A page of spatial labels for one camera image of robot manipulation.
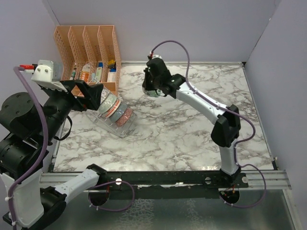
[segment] orange desk organizer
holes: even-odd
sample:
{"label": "orange desk organizer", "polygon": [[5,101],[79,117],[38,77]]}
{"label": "orange desk organizer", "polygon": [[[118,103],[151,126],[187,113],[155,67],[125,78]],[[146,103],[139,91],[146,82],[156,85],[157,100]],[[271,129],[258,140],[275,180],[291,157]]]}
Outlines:
{"label": "orange desk organizer", "polygon": [[[118,95],[121,59],[119,47],[113,25],[74,25],[57,26],[54,32],[54,40],[64,66],[62,80],[69,80],[76,64],[77,79],[82,67],[90,63],[90,74],[88,84],[92,82],[91,75],[95,72],[97,63],[103,62],[103,72],[100,82],[114,95]],[[110,60],[116,61],[116,81],[107,82],[109,69],[107,63]],[[74,89],[73,94],[82,95],[79,89]]]}

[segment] clear plastic container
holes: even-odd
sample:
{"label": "clear plastic container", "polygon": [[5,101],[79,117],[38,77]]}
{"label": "clear plastic container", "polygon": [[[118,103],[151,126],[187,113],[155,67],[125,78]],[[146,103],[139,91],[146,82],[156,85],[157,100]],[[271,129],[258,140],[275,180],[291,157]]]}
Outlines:
{"label": "clear plastic container", "polygon": [[[98,127],[123,138],[127,135],[128,131],[132,131],[134,129],[133,122],[136,119],[136,114],[129,107],[123,106],[124,102],[120,102],[121,107],[119,107],[118,99],[116,102],[110,105],[110,102],[112,101],[110,100],[110,93],[111,92],[108,92],[107,89],[104,88],[101,95],[101,104],[99,109],[97,111],[87,110],[85,114]],[[110,105],[107,112],[105,111],[106,105]],[[125,108],[124,113],[119,109],[123,107]],[[106,117],[107,114],[110,114],[109,111],[112,111],[112,115]]]}

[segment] screw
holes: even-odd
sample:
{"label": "screw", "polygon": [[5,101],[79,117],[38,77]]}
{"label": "screw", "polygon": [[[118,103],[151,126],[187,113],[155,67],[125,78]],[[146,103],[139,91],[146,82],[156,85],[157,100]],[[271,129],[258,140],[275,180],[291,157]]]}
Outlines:
{"label": "screw", "polygon": [[242,177],[242,182],[247,184],[248,183],[248,178],[246,176],[243,176]]}
{"label": "screw", "polygon": [[211,178],[210,177],[206,177],[205,182],[206,182],[206,184],[211,184]]}

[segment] plastic file organizer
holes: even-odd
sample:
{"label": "plastic file organizer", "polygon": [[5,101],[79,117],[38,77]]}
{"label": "plastic file organizer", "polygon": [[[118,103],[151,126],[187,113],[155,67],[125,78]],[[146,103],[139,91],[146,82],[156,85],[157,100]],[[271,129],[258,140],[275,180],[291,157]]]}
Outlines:
{"label": "plastic file organizer", "polygon": [[[91,76],[98,67],[98,62],[101,61],[103,71],[99,81],[114,95],[118,94],[121,59],[113,25],[57,26],[54,32],[54,40],[64,66],[62,80],[70,79],[75,65],[75,79],[77,79],[82,67],[89,63],[90,73],[87,83],[96,84],[96,82],[91,81]],[[108,62],[110,60],[116,61],[115,82],[107,82]],[[80,91],[75,89],[73,94],[80,96]]]}
{"label": "plastic file organizer", "polygon": [[101,93],[101,104],[98,111],[87,110],[86,116],[97,126],[119,137],[125,137],[133,130],[136,114],[124,102],[107,88]]}

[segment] red connector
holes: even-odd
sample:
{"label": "red connector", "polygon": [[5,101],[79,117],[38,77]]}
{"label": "red connector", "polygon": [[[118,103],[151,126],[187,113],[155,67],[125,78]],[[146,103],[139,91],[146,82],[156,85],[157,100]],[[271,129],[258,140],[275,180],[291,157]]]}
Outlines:
{"label": "red connector", "polygon": [[34,69],[34,66],[32,65],[20,65],[20,67],[23,67],[24,69]]}

